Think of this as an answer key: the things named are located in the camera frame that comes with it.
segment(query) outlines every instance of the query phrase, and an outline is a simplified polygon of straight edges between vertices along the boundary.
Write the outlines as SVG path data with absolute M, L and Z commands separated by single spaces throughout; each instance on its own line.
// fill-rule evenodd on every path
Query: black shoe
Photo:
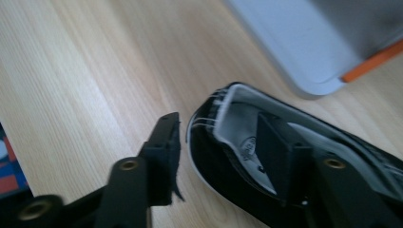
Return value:
M 190 120 L 186 140 L 204 182 L 271 227 L 333 222 L 335 212 L 317 206 L 312 190 L 320 185 L 312 178 L 316 162 L 326 156 L 335 170 L 352 166 L 363 188 L 391 212 L 388 219 L 403 218 L 402 161 L 249 85 L 234 83 L 212 94 Z M 353 194 L 350 187 L 342 191 Z M 328 211 L 323 218 L 309 216 L 314 207 Z

